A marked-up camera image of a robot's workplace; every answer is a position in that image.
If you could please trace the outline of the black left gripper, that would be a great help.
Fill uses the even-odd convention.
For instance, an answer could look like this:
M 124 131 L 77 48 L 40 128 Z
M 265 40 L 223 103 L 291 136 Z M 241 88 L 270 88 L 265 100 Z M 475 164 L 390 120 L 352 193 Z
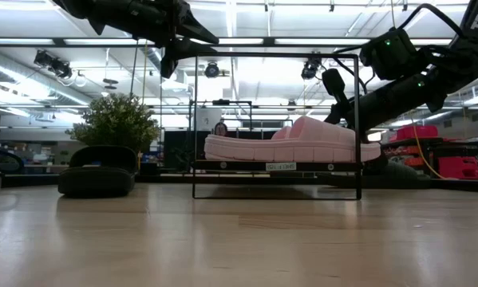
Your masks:
M 146 6 L 142 38 L 152 41 L 158 47 L 169 43 L 160 62 L 160 75 L 163 78 L 172 76 L 178 60 L 195 57 L 200 53 L 215 53 L 212 47 L 193 42 L 188 38 L 174 39 L 176 35 L 180 35 L 206 43 L 219 43 L 217 36 L 197 21 L 190 11 L 188 2 L 142 0 L 142 3 Z

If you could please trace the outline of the black aluminium table frame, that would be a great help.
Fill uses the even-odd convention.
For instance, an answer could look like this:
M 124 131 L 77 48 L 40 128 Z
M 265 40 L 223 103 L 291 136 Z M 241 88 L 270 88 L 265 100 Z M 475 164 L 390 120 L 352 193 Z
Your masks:
M 32 187 L 54 185 L 58 176 L 52 175 L 3 175 L 3 187 Z M 138 183 L 184 183 L 184 184 L 237 184 L 237 185 L 328 185 L 339 188 L 355 188 L 355 178 L 346 175 L 324 175 L 316 178 L 303 177 L 261 177 L 256 175 L 137 175 Z M 371 176 L 361 178 L 363 189 L 442 189 L 478 192 L 478 180 L 445 179 L 379 179 Z

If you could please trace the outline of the black metal shelf rack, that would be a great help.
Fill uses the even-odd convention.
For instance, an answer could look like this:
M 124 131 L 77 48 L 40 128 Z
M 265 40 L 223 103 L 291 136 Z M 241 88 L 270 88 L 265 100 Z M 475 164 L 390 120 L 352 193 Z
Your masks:
M 199 52 L 194 58 L 196 59 L 196 68 L 200 57 L 266 57 L 266 58 L 331 58 L 336 62 L 339 62 L 340 59 L 352 59 L 354 62 L 354 70 L 351 73 L 358 72 L 359 70 L 359 57 L 355 54 L 339 54 L 339 53 L 253 53 L 253 52 Z M 354 185 L 350 189 L 355 189 L 355 197 L 353 198 L 311 198 L 311 199 L 293 199 L 293 200 L 339 200 L 339 201 L 359 201 L 362 197 L 362 168 L 363 163 L 361 161 L 361 134 L 359 130 L 354 129 L 354 162 L 345 163 L 345 162 L 324 162 L 324 163 L 309 163 L 309 162 L 295 162 L 294 160 L 288 161 L 284 160 L 282 162 L 261 162 L 261 161 L 232 161 L 230 159 L 220 159 L 220 160 L 203 160 L 198 159 L 197 155 L 197 86 L 198 86 L 198 77 L 196 75 L 195 79 L 195 97 L 194 104 L 189 104 L 189 109 L 194 110 L 194 159 L 192 160 L 192 197 L 194 199 L 269 199 L 265 197 L 238 197 L 238 196 L 228 196 L 228 197 L 199 197 L 196 194 L 196 184 L 198 183 L 196 177 L 197 170 L 205 171 L 218 171 L 218 172 L 235 172 L 235 171 L 249 171 L 250 173 L 259 173 L 259 172 L 313 172 L 313 173 L 322 173 L 322 172 L 333 172 L 333 171 L 344 171 L 344 172 L 354 172 Z M 359 76 L 358 74 L 354 75 L 354 125 L 353 128 L 359 128 Z M 294 184 L 307 184 L 307 185 L 318 185 L 318 178 L 281 178 L 285 181 L 288 179 L 296 180 Z

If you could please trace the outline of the white board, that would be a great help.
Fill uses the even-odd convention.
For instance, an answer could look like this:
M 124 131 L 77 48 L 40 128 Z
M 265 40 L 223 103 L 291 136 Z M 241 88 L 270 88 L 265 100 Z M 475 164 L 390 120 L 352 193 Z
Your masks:
M 198 131 L 211 131 L 221 120 L 222 110 L 217 108 L 196 109 L 196 128 Z

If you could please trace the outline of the red plastic bin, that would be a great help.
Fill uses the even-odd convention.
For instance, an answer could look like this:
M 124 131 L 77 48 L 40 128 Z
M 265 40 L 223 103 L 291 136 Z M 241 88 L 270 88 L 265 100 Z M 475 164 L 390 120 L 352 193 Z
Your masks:
M 435 125 L 406 125 L 397 129 L 390 137 L 389 142 L 423 138 L 437 138 L 438 130 Z

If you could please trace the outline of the black partition panels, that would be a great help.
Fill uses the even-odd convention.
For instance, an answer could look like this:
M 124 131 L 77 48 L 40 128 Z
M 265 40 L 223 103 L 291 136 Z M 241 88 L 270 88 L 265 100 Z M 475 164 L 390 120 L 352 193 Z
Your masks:
M 187 171 L 194 159 L 204 159 L 208 132 L 167 131 L 164 133 L 164 166 Z

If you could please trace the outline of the red plastic crate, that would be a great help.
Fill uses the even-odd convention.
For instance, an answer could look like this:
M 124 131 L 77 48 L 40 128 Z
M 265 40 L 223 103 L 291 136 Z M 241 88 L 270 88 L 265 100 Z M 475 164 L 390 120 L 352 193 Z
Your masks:
M 478 179 L 478 161 L 475 157 L 440 157 L 438 165 L 440 175 L 445 178 Z

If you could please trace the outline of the black storage cart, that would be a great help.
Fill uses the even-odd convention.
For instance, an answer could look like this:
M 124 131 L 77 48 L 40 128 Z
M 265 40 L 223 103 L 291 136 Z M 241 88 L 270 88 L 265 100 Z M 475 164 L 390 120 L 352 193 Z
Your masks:
M 381 145 L 382 151 L 392 161 L 403 163 L 436 179 L 445 178 L 439 173 L 438 159 L 451 156 L 472 156 L 478 161 L 478 138 L 468 140 L 447 140 L 428 138 L 402 140 Z

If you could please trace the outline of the green potted plant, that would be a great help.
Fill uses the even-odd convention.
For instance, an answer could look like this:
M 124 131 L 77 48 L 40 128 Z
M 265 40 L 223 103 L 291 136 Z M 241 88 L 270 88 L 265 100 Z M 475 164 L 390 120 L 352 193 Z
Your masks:
M 160 135 L 158 121 L 142 99 L 136 95 L 112 93 L 93 100 L 80 123 L 65 134 L 88 146 L 123 146 L 138 153 Z

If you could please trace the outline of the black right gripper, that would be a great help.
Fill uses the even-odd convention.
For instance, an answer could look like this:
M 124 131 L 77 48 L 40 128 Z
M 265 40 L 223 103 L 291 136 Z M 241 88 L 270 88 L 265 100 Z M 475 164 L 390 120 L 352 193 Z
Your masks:
M 390 82 L 359 97 L 358 111 L 352 101 L 352 109 L 345 95 L 345 83 L 337 69 L 327 69 L 322 73 L 322 83 L 326 91 L 337 101 L 330 114 L 324 119 L 328 124 L 347 121 L 359 132 L 383 124 L 388 120 L 425 104 L 430 112 L 443 108 L 448 95 L 448 75 L 432 69 L 426 75 L 417 73 Z

